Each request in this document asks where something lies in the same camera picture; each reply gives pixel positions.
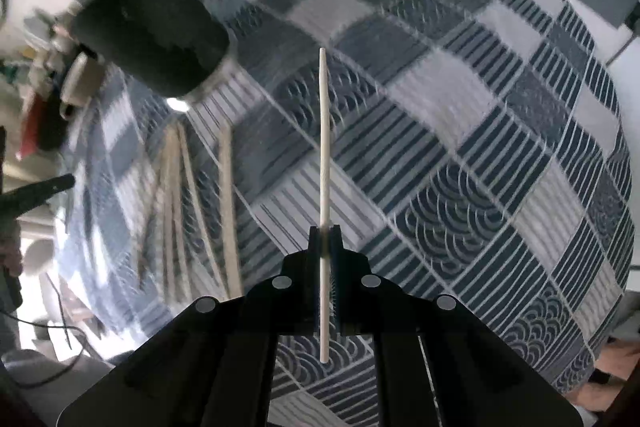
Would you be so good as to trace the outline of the blue white patterned tablecloth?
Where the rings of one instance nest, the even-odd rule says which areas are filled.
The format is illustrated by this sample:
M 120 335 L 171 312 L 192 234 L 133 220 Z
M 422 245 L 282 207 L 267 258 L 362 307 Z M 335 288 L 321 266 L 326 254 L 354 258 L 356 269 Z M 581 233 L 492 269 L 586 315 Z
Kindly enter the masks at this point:
M 200 1 L 231 36 L 201 87 L 163 98 L 111 63 L 68 130 L 76 186 L 58 269 L 108 329 L 142 343 L 186 299 L 222 299 L 177 132 L 176 302 L 163 300 L 160 155 L 178 121 L 227 298 L 226 124 L 243 294 L 305 246 L 325 48 L 331 215 L 346 247 L 411 296 L 457 297 L 558 392 L 589 378 L 634 222 L 614 84 L 567 0 Z

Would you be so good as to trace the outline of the black cylindrical utensil holder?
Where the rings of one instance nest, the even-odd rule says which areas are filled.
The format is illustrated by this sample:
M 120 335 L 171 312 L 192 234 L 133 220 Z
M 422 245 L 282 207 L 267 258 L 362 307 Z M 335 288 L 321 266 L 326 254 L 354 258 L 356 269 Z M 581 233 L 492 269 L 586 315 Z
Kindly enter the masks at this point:
M 70 34 L 163 98 L 201 87 L 231 49 L 200 0 L 88 0 Z

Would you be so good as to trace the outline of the beige ceramic mug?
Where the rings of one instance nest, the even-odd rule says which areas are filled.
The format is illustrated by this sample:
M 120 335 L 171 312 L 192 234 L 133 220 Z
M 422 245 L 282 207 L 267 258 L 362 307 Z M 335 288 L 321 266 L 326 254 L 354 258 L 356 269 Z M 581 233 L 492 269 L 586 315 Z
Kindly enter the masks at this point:
M 69 121 L 76 109 L 86 107 L 101 88 L 104 77 L 105 65 L 98 58 L 79 53 L 62 84 L 60 116 Z

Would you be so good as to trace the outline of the wooden chopstick on table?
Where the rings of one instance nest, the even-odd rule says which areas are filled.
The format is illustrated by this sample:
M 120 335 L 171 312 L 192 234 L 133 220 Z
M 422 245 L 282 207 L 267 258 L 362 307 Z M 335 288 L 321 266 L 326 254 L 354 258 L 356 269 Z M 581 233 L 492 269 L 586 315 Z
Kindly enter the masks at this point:
M 171 124 L 165 130 L 162 155 L 160 155 L 160 187 L 162 188 L 162 288 L 167 306 L 176 302 L 176 276 L 174 253 L 174 178 L 177 150 L 177 131 Z
M 221 276 L 219 265 L 215 258 L 214 248 L 208 234 L 207 223 L 205 221 L 202 204 L 200 201 L 200 194 L 198 194 L 198 184 L 196 184 L 195 176 L 193 173 L 193 167 L 191 162 L 191 156 L 189 153 L 188 143 L 186 143 L 186 129 L 184 129 L 181 121 L 177 122 L 178 140 L 180 144 L 181 157 L 183 159 L 184 171 L 186 172 L 186 183 L 192 196 L 192 205 L 195 213 L 196 222 L 198 222 L 198 229 L 203 242 L 206 259 L 212 271 L 213 280 L 218 288 L 218 293 L 222 299 L 228 297 L 227 289 L 224 287 L 224 278 Z
M 243 295 L 238 239 L 235 230 L 234 186 L 232 168 L 232 129 L 226 124 L 220 129 L 218 142 L 219 159 L 219 212 L 221 222 L 224 265 L 226 266 L 228 293 L 230 298 Z

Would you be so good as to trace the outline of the wooden chopstick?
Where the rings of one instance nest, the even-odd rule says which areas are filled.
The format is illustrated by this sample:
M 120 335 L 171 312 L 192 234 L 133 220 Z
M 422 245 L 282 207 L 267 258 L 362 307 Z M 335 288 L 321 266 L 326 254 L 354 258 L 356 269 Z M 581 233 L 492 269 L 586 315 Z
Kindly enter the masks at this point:
M 174 178 L 177 150 L 177 131 L 171 124 L 165 130 L 162 155 L 160 155 L 160 187 L 162 188 L 162 288 L 167 306 L 176 302 L 176 276 L 174 253 Z
M 320 362 L 328 364 L 330 359 L 330 302 L 331 302 L 331 261 L 329 254 L 330 233 L 330 169 L 331 169 L 331 117 L 329 97 L 329 69 L 326 49 L 319 50 L 319 347 Z
M 228 293 L 230 298 L 243 295 L 238 239 L 235 230 L 234 186 L 232 168 L 232 129 L 226 124 L 220 129 L 218 142 L 219 159 L 219 212 L 221 222 L 224 265 L 226 266 Z
M 206 259 L 212 271 L 213 280 L 218 288 L 218 293 L 222 299 L 228 297 L 227 289 L 224 287 L 224 278 L 221 276 L 219 265 L 215 258 L 214 248 L 208 234 L 207 223 L 205 221 L 202 204 L 200 201 L 200 194 L 198 194 L 198 184 L 196 184 L 195 176 L 193 173 L 193 167 L 191 162 L 191 156 L 189 153 L 188 143 L 186 143 L 186 129 L 184 129 L 181 121 L 177 122 L 178 140 L 180 144 L 181 157 L 183 159 L 184 171 L 186 172 L 186 183 L 192 196 L 192 205 L 195 213 L 196 222 L 198 222 L 198 229 L 203 242 Z

